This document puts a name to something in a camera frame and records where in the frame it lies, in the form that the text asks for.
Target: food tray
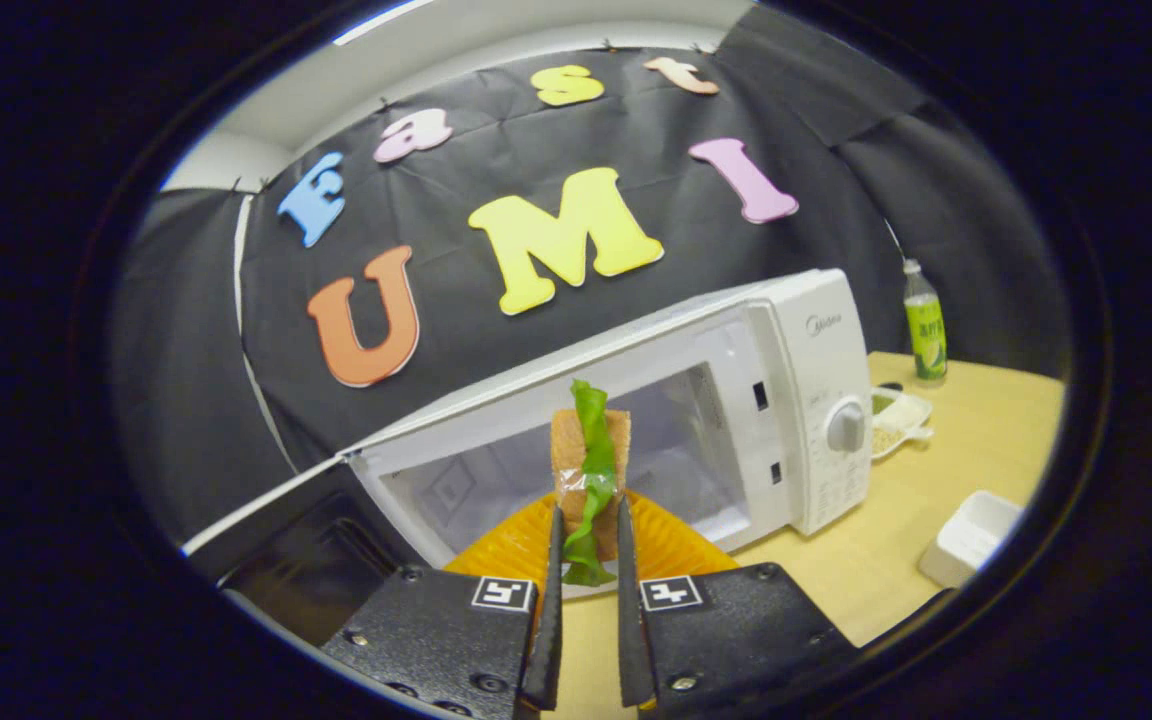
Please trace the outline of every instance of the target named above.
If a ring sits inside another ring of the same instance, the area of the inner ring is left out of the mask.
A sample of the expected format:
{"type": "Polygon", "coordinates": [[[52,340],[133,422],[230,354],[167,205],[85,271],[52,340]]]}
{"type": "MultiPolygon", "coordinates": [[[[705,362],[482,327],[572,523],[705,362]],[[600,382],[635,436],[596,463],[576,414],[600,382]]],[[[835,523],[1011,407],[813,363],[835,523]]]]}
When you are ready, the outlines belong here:
{"type": "Polygon", "coordinates": [[[892,401],[892,404],[885,407],[881,414],[874,415],[876,433],[877,430],[886,430],[886,432],[897,437],[896,441],[882,448],[882,452],[874,452],[873,460],[887,457],[909,439],[932,437],[933,430],[922,426],[932,416],[931,402],[884,387],[872,388],[872,393],[874,396],[889,397],[892,401]]]}

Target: wooden table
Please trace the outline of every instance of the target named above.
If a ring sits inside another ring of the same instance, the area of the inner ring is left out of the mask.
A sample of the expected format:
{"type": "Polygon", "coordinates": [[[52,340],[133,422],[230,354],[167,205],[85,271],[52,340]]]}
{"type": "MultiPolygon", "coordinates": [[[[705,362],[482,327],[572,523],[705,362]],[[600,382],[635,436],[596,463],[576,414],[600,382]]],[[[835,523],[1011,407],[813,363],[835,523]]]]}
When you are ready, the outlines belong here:
{"type": "MultiPolygon", "coordinates": [[[[851,643],[867,643],[918,609],[937,585],[918,560],[967,497],[986,488],[1024,505],[1056,438],[1064,385],[950,361],[943,386],[914,382],[914,357],[869,356],[872,384],[901,382],[933,406],[925,445],[879,460],[859,507],[804,539],[790,528],[733,552],[741,564],[781,564],[851,643]]],[[[548,720],[635,717],[621,707],[616,594],[563,601],[558,711],[548,720]]]]}

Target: white container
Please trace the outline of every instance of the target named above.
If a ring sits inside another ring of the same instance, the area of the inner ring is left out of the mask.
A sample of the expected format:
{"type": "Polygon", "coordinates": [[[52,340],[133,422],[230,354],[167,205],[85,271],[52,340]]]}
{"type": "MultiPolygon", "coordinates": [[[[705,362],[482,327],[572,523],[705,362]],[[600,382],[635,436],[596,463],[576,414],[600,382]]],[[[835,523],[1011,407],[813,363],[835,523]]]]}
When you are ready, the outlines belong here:
{"type": "Polygon", "coordinates": [[[942,588],[963,588],[993,556],[1020,518],[1020,506],[991,492],[977,491],[955,510],[918,569],[942,588]]]}

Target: sandwich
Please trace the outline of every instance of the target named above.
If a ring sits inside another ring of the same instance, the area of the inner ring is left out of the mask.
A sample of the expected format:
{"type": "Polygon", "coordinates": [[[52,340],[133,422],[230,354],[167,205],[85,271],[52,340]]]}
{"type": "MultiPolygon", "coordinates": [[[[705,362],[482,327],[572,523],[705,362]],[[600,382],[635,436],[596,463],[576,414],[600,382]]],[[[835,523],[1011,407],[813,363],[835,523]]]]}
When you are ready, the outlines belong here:
{"type": "Polygon", "coordinates": [[[607,410],[607,393],[573,381],[575,410],[559,410],[550,424],[554,495],[563,514],[563,583],[598,585],[616,575],[602,561],[616,560],[616,501],[626,494],[630,460],[630,414],[607,410]]]}

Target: pink letter i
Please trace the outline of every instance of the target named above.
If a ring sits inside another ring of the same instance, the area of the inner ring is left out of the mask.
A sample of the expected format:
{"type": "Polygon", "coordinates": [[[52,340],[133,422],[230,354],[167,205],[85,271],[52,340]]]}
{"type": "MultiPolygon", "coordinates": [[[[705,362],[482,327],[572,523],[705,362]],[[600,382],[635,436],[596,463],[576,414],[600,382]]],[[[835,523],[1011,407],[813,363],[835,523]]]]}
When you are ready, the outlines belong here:
{"type": "Polygon", "coordinates": [[[687,151],[692,158],[707,161],[726,179],[732,190],[740,196],[744,207],[740,213],[751,223],[766,223],[770,220],[797,213],[799,202],[794,196],[786,195],[755,167],[753,160],[745,156],[745,143],[735,137],[719,137],[717,141],[705,141],[692,145],[687,151]]]}

